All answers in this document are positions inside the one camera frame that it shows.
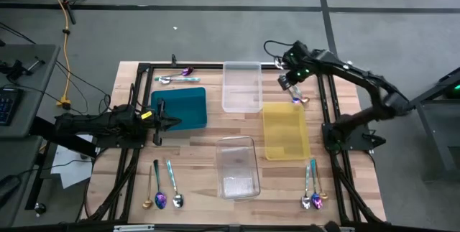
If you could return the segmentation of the yellow plastic bin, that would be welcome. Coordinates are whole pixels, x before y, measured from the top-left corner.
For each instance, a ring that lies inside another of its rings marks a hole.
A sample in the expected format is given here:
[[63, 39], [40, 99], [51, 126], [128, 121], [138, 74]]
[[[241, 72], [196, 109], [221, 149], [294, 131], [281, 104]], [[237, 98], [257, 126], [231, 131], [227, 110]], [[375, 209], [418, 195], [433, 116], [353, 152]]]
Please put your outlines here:
[[264, 103], [264, 150], [270, 161], [304, 160], [310, 157], [305, 110], [301, 104]]

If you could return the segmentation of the black keyboard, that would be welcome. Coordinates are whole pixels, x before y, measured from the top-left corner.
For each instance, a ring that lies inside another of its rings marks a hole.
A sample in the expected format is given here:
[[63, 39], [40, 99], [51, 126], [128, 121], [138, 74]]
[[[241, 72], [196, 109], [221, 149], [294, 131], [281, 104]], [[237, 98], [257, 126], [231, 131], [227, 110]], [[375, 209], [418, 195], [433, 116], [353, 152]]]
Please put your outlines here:
[[9, 126], [22, 99], [23, 90], [17, 88], [0, 89], [0, 126]]

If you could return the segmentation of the glossy clear plastic bin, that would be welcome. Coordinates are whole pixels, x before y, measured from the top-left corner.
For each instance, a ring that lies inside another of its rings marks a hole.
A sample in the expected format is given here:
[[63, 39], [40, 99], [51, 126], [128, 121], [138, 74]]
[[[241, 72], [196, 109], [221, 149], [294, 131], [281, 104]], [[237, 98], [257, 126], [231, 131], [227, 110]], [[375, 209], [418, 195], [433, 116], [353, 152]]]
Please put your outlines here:
[[218, 194], [224, 200], [245, 201], [260, 194], [254, 140], [224, 137], [216, 142]]

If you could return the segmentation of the black equipment cart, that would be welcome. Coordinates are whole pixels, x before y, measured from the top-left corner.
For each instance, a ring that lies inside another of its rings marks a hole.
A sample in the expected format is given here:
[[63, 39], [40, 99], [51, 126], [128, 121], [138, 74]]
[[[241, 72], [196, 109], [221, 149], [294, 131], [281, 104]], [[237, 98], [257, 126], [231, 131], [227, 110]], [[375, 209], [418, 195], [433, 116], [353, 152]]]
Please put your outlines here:
[[409, 100], [406, 111], [418, 113], [433, 166], [424, 182], [460, 183], [460, 67], [440, 78], [432, 88]]

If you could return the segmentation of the black clamp tool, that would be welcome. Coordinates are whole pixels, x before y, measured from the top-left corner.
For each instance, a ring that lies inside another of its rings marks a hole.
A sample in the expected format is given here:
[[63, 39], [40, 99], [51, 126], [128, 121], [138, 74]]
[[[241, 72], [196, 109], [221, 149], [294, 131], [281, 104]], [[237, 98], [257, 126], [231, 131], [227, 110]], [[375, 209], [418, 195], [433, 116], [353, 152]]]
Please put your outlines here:
[[6, 79], [12, 83], [15, 83], [18, 78], [23, 75], [30, 76], [34, 72], [33, 70], [41, 65], [44, 65], [45, 61], [35, 57], [35, 62], [28, 68], [23, 66], [23, 63], [19, 60], [15, 60], [12, 65], [9, 65], [5, 61], [0, 60], [0, 73], [5, 74]]

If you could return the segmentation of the grey side table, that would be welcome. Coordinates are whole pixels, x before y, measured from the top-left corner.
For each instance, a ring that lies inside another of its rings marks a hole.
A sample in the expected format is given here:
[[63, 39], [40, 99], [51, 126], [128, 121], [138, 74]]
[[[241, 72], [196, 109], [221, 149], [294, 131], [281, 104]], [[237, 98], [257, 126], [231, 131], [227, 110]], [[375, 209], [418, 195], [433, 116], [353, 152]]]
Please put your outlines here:
[[23, 90], [16, 112], [8, 126], [0, 126], [0, 139], [18, 139], [29, 135], [44, 92], [50, 81], [60, 48], [57, 45], [4, 45], [0, 47], [0, 61], [13, 65], [16, 60], [31, 75], [21, 75], [10, 82], [0, 73], [1, 88]]

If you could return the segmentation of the iridescent purple spoon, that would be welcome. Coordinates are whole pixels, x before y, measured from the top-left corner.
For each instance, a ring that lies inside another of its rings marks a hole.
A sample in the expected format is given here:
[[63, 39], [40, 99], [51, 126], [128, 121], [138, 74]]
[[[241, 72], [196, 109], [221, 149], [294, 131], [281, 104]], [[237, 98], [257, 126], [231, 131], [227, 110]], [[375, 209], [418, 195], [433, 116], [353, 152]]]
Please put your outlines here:
[[312, 158], [310, 160], [310, 166], [312, 169], [312, 176], [313, 176], [313, 194], [311, 196], [311, 201], [313, 204], [313, 207], [315, 209], [321, 209], [323, 207], [322, 199], [321, 196], [317, 192], [317, 187], [316, 187], [316, 160]]
[[162, 210], [166, 207], [167, 198], [166, 198], [166, 195], [161, 191], [160, 169], [159, 169], [159, 161], [157, 159], [153, 161], [153, 167], [155, 170], [155, 177], [156, 177], [156, 183], [157, 183], [157, 192], [155, 194], [155, 205], [157, 206], [157, 208]]
[[187, 68], [182, 69], [182, 71], [180, 73], [171, 74], [171, 75], [157, 76], [157, 77], [155, 77], [155, 81], [159, 81], [160, 79], [163, 79], [163, 78], [171, 78], [171, 77], [176, 77], [176, 76], [188, 76], [193, 72], [193, 70], [194, 70], [194, 68], [187, 67]]

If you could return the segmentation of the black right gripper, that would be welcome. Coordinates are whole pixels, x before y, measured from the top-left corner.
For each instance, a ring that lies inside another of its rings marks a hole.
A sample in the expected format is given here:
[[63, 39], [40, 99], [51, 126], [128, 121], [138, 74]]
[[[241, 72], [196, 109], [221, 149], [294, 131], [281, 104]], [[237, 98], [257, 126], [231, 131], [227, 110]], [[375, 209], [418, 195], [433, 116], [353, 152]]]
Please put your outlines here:
[[313, 74], [308, 65], [318, 55], [318, 50], [309, 50], [308, 47], [301, 41], [296, 41], [292, 47], [283, 54], [283, 65], [289, 70], [286, 73], [286, 78], [289, 83], [297, 83], [291, 85], [293, 94], [303, 95], [301, 83]]

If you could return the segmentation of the frosted clear plastic bin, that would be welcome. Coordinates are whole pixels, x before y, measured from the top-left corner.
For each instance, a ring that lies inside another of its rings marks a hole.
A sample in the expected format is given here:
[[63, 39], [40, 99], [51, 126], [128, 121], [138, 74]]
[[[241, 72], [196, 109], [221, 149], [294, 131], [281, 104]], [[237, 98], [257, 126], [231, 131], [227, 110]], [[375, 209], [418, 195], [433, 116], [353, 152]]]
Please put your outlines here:
[[222, 108], [227, 113], [258, 113], [262, 109], [260, 62], [224, 62]]

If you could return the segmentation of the black diagonal strut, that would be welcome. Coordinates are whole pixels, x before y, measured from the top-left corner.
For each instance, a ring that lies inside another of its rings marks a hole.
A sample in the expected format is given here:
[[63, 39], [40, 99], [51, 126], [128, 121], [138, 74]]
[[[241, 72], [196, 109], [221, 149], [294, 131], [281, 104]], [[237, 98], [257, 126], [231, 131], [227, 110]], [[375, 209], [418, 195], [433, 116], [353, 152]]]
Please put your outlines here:
[[71, 151], [92, 159], [96, 158], [96, 145], [76, 136], [75, 134], [59, 134], [55, 125], [40, 117], [35, 117], [29, 130], [30, 135], [41, 136], [52, 143], [59, 144]]

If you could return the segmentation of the low grey desk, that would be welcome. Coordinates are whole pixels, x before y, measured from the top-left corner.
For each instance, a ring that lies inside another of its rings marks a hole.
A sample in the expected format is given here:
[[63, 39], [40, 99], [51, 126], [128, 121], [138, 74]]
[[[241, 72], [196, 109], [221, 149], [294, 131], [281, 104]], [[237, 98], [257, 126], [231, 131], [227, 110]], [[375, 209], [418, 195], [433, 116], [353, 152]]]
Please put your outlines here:
[[0, 179], [17, 175], [22, 181], [17, 191], [0, 208], [0, 228], [12, 226], [20, 210], [34, 210], [42, 187], [42, 143], [39, 136], [0, 140]]

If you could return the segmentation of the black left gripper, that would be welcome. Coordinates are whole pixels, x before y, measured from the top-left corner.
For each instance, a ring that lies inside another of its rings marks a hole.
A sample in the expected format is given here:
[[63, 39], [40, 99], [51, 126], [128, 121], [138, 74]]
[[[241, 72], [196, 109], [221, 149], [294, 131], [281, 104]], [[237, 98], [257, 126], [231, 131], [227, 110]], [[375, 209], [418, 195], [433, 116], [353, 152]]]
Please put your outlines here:
[[[139, 113], [139, 126], [142, 133], [146, 134], [149, 130], [153, 130], [153, 143], [155, 145], [161, 145], [162, 139], [160, 137], [160, 131], [162, 130], [162, 122], [164, 117], [164, 110], [165, 110], [165, 102], [164, 100], [158, 99], [157, 100], [157, 108], [147, 108], [146, 110], [140, 111]], [[152, 115], [146, 119], [141, 119], [141, 115], [151, 111]], [[164, 122], [164, 131], [171, 129], [174, 126], [177, 126], [182, 122], [181, 119], [176, 117], [165, 117]]]

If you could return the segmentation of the teal plastic bin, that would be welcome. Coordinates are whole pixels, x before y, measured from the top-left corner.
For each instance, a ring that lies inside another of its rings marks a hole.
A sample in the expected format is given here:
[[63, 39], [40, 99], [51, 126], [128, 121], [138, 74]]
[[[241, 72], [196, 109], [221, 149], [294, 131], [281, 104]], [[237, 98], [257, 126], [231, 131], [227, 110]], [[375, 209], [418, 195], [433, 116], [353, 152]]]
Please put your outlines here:
[[169, 131], [202, 129], [207, 125], [206, 90], [205, 88], [184, 88], [175, 90], [155, 91], [151, 95], [151, 103], [156, 104], [159, 98], [165, 101], [168, 116], [181, 120]]

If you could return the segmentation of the black computer mouse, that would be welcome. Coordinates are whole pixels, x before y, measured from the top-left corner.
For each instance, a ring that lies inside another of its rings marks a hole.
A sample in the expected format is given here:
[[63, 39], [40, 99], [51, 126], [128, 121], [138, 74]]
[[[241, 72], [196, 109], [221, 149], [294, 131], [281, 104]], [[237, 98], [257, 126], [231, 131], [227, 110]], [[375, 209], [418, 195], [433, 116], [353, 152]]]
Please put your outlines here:
[[0, 208], [2, 208], [21, 185], [21, 178], [17, 175], [7, 175], [0, 179]]

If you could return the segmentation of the black aluminium rig frame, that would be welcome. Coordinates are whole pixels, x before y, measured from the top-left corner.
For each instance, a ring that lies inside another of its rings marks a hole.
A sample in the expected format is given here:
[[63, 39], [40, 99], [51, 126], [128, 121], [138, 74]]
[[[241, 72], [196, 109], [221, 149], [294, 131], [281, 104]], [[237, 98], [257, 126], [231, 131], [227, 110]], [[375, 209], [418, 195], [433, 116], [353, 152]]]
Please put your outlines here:
[[[343, 200], [346, 214], [353, 206], [345, 190], [336, 192], [330, 157], [323, 146], [321, 126], [338, 113], [359, 111], [356, 87], [340, 78], [325, 78], [319, 83], [310, 77], [301, 84], [310, 101], [305, 106], [310, 152], [317, 161], [323, 190], [328, 199], [320, 210], [305, 210], [300, 205], [305, 182], [305, 161], [270, 161], [260, 113], [227, 113], [222, 109], [221, 64], [200, 65], [195, 74], [206, 90], [208, 123], [204, 129], [170, 131], [156, 147], [151, 139], [139, 153], [132, 190], [123, 189], [114, 203], [114, 217], [128, 223], [213, 224], [219, 225], [322, 225], [339, 220], [338, 201]], [[251, 200], [220, 198], [216, 171], [216, 142], [224, 137], [250, 136], [254, 140], [261, 192]], [[153, 161], [159, 161], [160, 187], [167, 204], [155, 205], [157, 183]], [[178, 192], [183, 195], [181, 208], [173, 205], [175, 195], [167, 171], [172, 163]], [[142, 207], [147, 199], [149, 167], [152, 166], [152, 207]]]

